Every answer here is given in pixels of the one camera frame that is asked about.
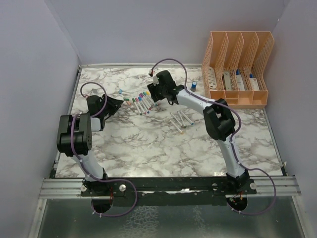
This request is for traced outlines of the peach capped marker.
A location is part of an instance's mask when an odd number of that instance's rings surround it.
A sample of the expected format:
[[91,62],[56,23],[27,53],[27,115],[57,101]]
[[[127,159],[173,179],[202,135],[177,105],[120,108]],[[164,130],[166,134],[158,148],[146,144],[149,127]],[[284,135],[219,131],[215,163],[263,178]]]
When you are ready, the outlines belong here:
[[177,131],[178,131],[180,134],[183,134],[183,133],[184,133],[171,119],[169,119],[169,121],[172,123],[172,125],[177,129]]

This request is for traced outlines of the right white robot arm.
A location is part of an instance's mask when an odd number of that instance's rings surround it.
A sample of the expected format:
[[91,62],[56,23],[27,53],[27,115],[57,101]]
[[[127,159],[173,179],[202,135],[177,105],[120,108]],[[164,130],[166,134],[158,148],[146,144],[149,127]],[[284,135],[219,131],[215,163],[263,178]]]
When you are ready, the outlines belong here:
[[202,97],[184,85],[177,85],[168,70],[156,74],[147,88],[154,102],[167,99],[170,105],[187,106],[203,115],[206,131],[218,143],[225,160],[228,190],[234,194],[243,191],[250,176],[240,163],[234,141],[235,119],[227,102],[224,99],[215,101]]

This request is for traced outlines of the teal capped marker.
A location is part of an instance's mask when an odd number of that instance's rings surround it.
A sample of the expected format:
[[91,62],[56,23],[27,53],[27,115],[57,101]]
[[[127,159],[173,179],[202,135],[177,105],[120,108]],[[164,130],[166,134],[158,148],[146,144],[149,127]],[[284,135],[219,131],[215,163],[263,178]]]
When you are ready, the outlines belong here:
[[157,106],[158,106],[157,103],[155,103],[155,102],[151,99],[151,97],[150,97],[146,92],[143,92],[143,94],[144,94],[144,96],[147,97],[147,99],[149,100],[149,102],[150,102],[154,107],[157,107]]

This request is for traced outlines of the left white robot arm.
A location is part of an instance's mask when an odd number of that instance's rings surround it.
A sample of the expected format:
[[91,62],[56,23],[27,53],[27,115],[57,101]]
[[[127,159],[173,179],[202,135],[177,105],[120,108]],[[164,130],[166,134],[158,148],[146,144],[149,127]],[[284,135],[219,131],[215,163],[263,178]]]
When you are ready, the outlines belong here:
[[108,193],[109,183],[104,168],[92,152],[92,133],[102,131],[106,120],[118,111],[124,101],[103,94],[101,97],[89,96],[86,102],[87,113],[60,117],[56,145],[61,154],[72,158],[80,166],[85,181],[93,182],[92,190],[102,196]]

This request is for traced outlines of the light blue capped marker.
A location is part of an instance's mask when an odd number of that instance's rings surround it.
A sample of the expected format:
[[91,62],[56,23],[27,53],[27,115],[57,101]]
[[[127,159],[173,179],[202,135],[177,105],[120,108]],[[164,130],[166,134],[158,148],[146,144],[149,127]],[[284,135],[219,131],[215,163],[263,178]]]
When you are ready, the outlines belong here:
[[190,125],[194,125],[194,122],[192,122],[182,111],[180,111],[180,113],[189,122]]

